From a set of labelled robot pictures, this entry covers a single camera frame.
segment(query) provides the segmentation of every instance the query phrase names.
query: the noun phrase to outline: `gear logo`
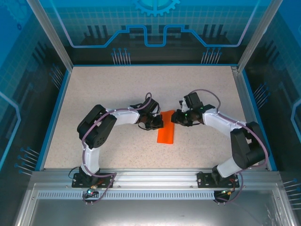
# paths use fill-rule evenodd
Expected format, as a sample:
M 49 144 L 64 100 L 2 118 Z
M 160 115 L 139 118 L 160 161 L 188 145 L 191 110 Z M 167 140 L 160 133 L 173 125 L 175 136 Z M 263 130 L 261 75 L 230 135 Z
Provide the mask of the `gear logo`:
M 20 23 L 27 16 L 26 0 L 0 0 L 0 7 L 6 6 L 10 15 Z
M 158 14 L 163 16 L 164 13 L 169 13 L 170 9 L 175 9 L 175 5 L 180 3 L 179 0 L 133 0 L 133 2 L 136 9 L 148 16 L 157 16 Z

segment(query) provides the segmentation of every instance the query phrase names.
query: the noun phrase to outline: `orange block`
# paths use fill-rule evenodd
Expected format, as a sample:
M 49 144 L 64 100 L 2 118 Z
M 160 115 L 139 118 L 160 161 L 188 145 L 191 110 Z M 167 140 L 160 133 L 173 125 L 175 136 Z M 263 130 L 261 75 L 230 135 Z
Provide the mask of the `orange block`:
M 157 143 L 169 144 L 174 143 L 174 123 L 171 122 L 171 116 L 174 110 L 161 112 L 164 127 L 158 130 Z

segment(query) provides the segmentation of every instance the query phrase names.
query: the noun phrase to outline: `white tabletop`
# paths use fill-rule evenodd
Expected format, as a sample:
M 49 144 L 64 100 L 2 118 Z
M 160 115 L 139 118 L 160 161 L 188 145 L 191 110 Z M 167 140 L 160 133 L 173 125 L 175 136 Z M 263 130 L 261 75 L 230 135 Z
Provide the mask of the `white tabletop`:
M 151 92 L 162 111 L 179 109 L 179 100 L 198 88 L 214 92 L 220 111 L 245 120 L 230 66 L 74 67 L 50 145 L 45 168 L 73 168 L 81 164 L 78 124 L 97 104 L 110 109 L 144 101 Z M 214 97 L 198 93 L 204 104 Z M 158 144 L 157 130 L 137 125 L 114 127 L 101 148 L 101 168 L 211 168 L 231 156 L 230 139 L 199 125 L 175 125 L 174 144 Z

